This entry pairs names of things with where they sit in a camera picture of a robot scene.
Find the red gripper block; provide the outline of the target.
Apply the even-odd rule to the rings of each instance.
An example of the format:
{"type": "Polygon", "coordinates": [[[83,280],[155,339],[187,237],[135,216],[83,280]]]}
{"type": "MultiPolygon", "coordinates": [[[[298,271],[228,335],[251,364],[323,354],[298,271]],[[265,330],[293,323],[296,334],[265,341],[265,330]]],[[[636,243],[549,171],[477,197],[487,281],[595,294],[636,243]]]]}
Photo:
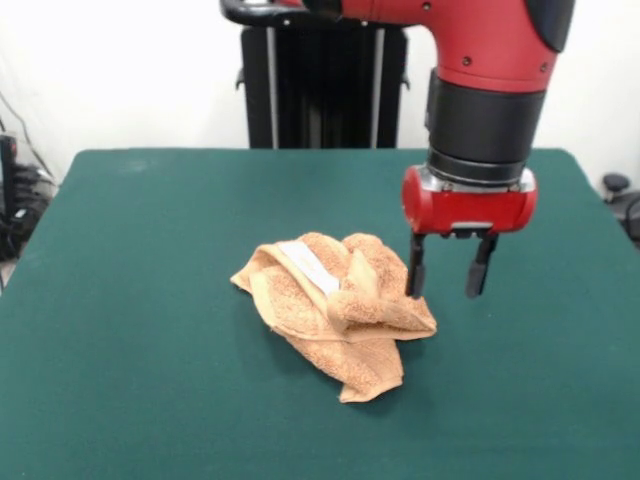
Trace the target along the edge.
{"type": "MultiPolygon", "coordinates": [[[[441,179],[424,165],[413,165],[405,173],[402,204],[413,231],[406,295],[419,299],[425,280],[424,234],[447,235],[457,230],[510,233],[523,229],[533,217],[538,199],[537,182],[526,168],[508,187],[473,187],[441,179]]],[[[499,236],[482,238],[470,264],[465,294],[483,293],[491,257],[499,236]]]]}

